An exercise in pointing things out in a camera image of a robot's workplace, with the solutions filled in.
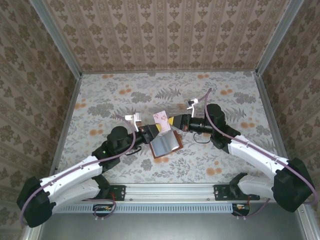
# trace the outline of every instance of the pink card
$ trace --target pink card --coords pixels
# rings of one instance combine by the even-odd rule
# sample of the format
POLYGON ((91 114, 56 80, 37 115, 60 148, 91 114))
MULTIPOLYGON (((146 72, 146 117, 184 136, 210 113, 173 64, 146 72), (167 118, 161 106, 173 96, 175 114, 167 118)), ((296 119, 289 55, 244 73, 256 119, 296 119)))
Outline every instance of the pink card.
POLYGON ((171 130, 170 124, 168 123, 166 111, 160 111, 158 113, 153 114, 153 119, 156 124, 161 125, 161 131, 159 132, 160 134, 171 130))

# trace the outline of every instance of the floor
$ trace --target floor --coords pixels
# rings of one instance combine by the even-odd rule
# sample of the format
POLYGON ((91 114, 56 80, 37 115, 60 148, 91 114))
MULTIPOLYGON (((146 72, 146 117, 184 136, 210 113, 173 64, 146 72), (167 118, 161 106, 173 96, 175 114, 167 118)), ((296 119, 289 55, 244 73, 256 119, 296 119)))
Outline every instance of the floor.
MULTIPOLYGON (((86 74, 82 76, 71 124, 58 171, 80 162, 106 140, 111 129, 126 126, 115 118, 135 111, 142 123, 153 124, 153 114, 166 110, 170 116, 187 113, 187 99, 213 91, 209 103, 225 112, 227 124, 257 145, 276 153, 253 72, 177 72, 86 74)), ((197 116, 203 117, 204 103, 197 116)), ((153 159, 148 146, 104 175, 111 183, 216 183, 229 182, 240 172, 254 176, 263 173, 244 160, 213 147, 198 144, 192 133, 178 131, 183 149, 153 159)), ((209 135, 197 136, 205 142, 209 135)))
POLYGON ((270 203, 253 218, 230 213, 55 214, 42 225, 39 240, 304 240, 297 213, 270 203))

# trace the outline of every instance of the wall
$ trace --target wall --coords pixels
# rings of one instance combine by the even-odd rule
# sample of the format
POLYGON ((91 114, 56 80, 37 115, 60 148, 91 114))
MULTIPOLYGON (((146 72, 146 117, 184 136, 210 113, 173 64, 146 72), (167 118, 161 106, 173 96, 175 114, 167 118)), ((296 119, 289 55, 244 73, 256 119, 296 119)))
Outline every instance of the wall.
POLYGON ((0 1, 0 239, 19 238, 18 194, 46 176, 75 78, 28 0, 0 1))
POLYGON ((46 0, 83 72, 255 69, 289 0, 46 0))
POLYGON ((304 1, 262 77, 287 153, 304 161, 319 192, 319 0, 304 1))

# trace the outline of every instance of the black motor joint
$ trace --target black motor joint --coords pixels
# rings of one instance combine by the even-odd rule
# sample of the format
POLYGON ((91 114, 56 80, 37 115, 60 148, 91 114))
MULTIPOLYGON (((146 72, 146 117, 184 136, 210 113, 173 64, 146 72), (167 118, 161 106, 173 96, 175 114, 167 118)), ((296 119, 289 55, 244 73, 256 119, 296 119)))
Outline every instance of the black motor joint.
MULTIPOLYGON (((149 144, 159 134, 159 130, 155 124, 138 127, 138 131, 134 132, 135 143, 133 149, 137 149, 141 144, 149 144)), ((133 133, 128 133, 128 130, 123 126, 114 127, 110 134, 106 137, 100 147, 92 152, 98 160, 109 158, 126 151, 132 144, 134 139, 133 133)), ((101 162, 103 167, 102 172, 112 169, 115 165, 120 163, 120 158, 115 158, 110 161, 101 162)))
MULTIPOLYGON (((222 132, 235 137, 240 135, 240 132, 233 129, 226 124, 225 113, 221 110, 218 104, 207 105, 207 110, 209 117, 213 124, 222 132)), ((228 144, 231 140, 223 136, 217 130, 215 130, 210 122, 208 121, 208 116, 204 118, 191 117, 191 114, 181 114, 173 117, 172 125, 185 132, 196 132, 210 134, 210 140, 217 149, 221 149, 226 153, 229 153, 228 144)))

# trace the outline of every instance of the floral wallpaper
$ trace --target floral wallpaper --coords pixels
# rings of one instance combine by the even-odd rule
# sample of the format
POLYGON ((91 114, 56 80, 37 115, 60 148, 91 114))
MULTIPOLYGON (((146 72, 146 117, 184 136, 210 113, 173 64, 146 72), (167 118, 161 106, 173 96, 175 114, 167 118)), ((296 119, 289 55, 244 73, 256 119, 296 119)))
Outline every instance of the floral wallpaper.
MULTIPOLYGON (((188 113, 186 100, 202 97, 212 88, 209 103, 217 103, 227 123, 257 145, 276 153, 265 111, 252 72, 179 72, 85 74, 82 76, 72 120, 58 171, 82 161, 98 148, 112 128, 128 126, 116 115, 141 112, 142 124, 154 124, 153 114, 165 110, 168 117, 188 113)), ((198 116, 204 102, 196 107, 198 116)), ((111 183, 216 183, 229 182, 240 172, 263 173, 243 159, 199 144, 193 133, 177 130, 183 148, 154 159, 150 147, 123 156, 105 173, 111 183)), ((210 135, 196 135, 207 142, 210 135)))
POLYGON ((304 1, 262 77, 286 151, 320 194, 320 1, 304 1))
POLYGON ((83 72, 255 69, 290 0, 45 0, 83 72))
POLYGON ((20 238, 17 197, 49 174, 75 78, 28 0, 0 1, 0 239, 20 238))

